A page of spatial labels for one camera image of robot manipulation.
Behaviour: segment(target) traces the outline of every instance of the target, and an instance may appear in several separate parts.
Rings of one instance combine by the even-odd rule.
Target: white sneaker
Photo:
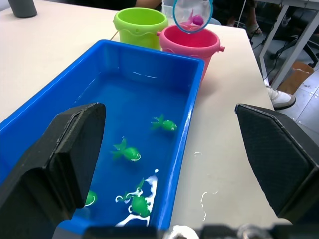
[[[266,86],[269,98],[275,110],[282,110],[292,106],[296,102],[296,97],[291,94],[277,91]]]

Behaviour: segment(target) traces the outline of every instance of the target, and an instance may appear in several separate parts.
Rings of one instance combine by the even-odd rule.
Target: floor
[[[255,57],[259,56],[262,46],[258,46],[265,39],[265,35],[256,36],[252,39]],[[274,68],[275,61],[270,59],[270,55],[275,53],[284,46],[283,41],[273,40],[269,50],[264,57],[267,71],[269,72]],[[285,61],[286,57],[292,49],[284,51],[279,57],[276,67],[269,73],[268,79],[272,79],[280,66]],[[310,57],[302,51],[297,58],[306,64],[311,63]],[[296,124],[319,146],[319,64],[314,68],[315,72],[312,73],[294,93],[296,103],[287,109],[280,110],[279,112],[288,115]]]

